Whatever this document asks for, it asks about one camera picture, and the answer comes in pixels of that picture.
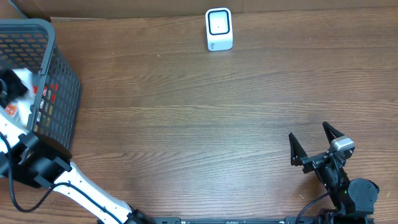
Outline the white barcode scanner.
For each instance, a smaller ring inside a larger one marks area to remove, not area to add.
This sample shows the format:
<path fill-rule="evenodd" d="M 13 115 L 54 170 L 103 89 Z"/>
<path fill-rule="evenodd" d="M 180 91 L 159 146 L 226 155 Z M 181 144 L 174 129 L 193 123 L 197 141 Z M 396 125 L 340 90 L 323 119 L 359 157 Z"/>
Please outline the white barcode scanner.
<path fill-rule="evenodd" d="M 233 24 L 231 11 L 226 7 L 206 11 L 206 39 L 211 52 L 233 48 Z"/>

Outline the orange spaghetti pack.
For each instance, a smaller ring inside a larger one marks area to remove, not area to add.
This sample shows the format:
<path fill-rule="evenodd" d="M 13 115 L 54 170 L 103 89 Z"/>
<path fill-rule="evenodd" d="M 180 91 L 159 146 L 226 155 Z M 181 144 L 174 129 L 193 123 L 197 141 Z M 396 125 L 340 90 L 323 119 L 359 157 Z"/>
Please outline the orange spaghetti pack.
<path fill-rule="evenodd" d="M 35 119 L 35 126 L 34 126 L 35 132 L 43 133 L 44 128 L 50 127 L 57 90 L 58 90 L 57 83 L 48 84 L 44 86 L 42 99 L 40 100 L 39 110 L 37 112 L 37 116 Z"/>

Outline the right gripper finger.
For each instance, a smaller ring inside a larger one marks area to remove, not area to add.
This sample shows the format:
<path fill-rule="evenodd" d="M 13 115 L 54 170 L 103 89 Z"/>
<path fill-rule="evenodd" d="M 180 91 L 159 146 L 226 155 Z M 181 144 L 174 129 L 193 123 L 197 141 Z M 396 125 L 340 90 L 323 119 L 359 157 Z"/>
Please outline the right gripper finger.
<path fill-rule="evenodd" d="M 289 134 L 290 143 L 290 163 L 292 166 L 302 166 L 304 160 L 308 158 L 307 153 L 299 143 L 293 133 Z"/>
<path fill-rule="evenodd" d="M 322 123 L 323 129 L 325 131 L 326 137 L 328 139 L 329 144 L 336 138 L 343 137 L 344 134 L 339 132 L 337 129 L 335 129 L 332 125 L 330 125 L 328 122 L 324 121 Z"/>

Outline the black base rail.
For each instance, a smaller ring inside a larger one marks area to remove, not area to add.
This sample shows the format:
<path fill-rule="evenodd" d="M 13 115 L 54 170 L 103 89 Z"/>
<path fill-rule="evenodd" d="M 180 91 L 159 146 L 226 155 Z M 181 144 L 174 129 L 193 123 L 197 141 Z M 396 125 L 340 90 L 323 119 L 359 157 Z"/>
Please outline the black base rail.
<path fill-rule="evenodd" d="M 179 217 L 154 217 L 152 218 L 156 224 L 294 224 L 297 217 L 285 218 L 265 218 L 265 219 L 215 219 L 215 218 L 200 218 L 200 219 L 181 219 Z M 367 221 L 336 218 L 333 222 L 327 222 L 318 217 L 300 217 L 299 224 L 319 224 L 319 223 L 370 223 L 374 224 L 373 218 L 368 218 Z"/>

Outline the orange small snack box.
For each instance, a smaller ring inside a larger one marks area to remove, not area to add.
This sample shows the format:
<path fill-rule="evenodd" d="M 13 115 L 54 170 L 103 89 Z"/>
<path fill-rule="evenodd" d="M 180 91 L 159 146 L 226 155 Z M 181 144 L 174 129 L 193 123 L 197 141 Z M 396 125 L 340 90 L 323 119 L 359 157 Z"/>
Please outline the orange small snack box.
<path fill-rule="evenodd" d="M 14 118 L 16 114 L 18 114 L 18 110 L 19 107 L 17 103 L 9 103 L 5 108 L 6 113 L 12 118 Z"/>

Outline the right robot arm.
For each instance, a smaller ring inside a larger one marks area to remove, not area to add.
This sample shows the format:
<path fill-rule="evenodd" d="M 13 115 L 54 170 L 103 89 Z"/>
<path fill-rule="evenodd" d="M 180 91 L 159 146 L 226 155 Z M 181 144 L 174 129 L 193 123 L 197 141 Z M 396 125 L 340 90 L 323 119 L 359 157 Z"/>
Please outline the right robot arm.
<path fill-rule="evenodd" d="M 322 125 L 329 148 L 316 156 L 308 156 L 295 135 L 289 134 L 290 163 L 293 166 L 302 166 L 305 174 L 314 172 L 326 190 L 325 194 L 306 205 L 293 222 L 374 223 L 368 216 L 374 213 L 374 204 L 379 193 L 378 185 L 368 179 L 348 178 L 343 167 L 354 153 L 354 141 L 328 122 L 325 121 Z M 303 216 L 308 208 L 325 197 L 330 197 L 333 209 L 322 209 L 315 217 Z"/>

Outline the grey plastic mesh basket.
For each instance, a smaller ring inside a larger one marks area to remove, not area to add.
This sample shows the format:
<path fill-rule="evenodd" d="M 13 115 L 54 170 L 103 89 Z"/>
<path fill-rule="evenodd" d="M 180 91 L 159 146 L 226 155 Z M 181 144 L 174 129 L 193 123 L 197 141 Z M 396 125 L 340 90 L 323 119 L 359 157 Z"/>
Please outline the grey plastic mesh basket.
<path fill-rule="evenodd" d="M 48 188 L 71 170 L 80 96 L 49 22 L 1 21 L 1 176 Z"/>

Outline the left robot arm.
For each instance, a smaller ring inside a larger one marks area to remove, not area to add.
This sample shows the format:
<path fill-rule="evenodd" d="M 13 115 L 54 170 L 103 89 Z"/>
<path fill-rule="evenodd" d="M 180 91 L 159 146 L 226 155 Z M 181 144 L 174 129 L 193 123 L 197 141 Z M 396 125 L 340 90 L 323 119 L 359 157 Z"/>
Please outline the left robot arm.
<path fill-rule="evenodd" d="M 33 212 L 56 191 L 87 209 L 100 223 L 153 223 L 144 212 L 87 178 L 56 140 L 29 132 L 7 114 L 10 102 L 32 93 L 32 85 L 25 79 L 30 74 L 28 69 L 1 70 L 1 177 L 8 179 L 13 206 L 23 213 Z M 17 202 L 14 182 L 47 191 L 33 207 L 24 208 Z"/>

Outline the white cosmetic tube gold cap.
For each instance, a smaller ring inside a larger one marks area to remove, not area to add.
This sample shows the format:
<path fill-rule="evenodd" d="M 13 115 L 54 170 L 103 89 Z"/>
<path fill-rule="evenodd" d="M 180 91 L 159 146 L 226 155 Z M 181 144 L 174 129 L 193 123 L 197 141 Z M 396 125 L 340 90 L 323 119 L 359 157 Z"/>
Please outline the white cosmetic tube gold cap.
<path fill-rule="evenodd" d="M 18 68 L 12 71 L 17 75 L 24 89 L 21 95 L 7 105 L 6 112 L 13 120 L 26 128 L 29 116 L 32 114 L 30 106 L 34 104 L 35 100 L 33 73 L 27 68 Z"/>

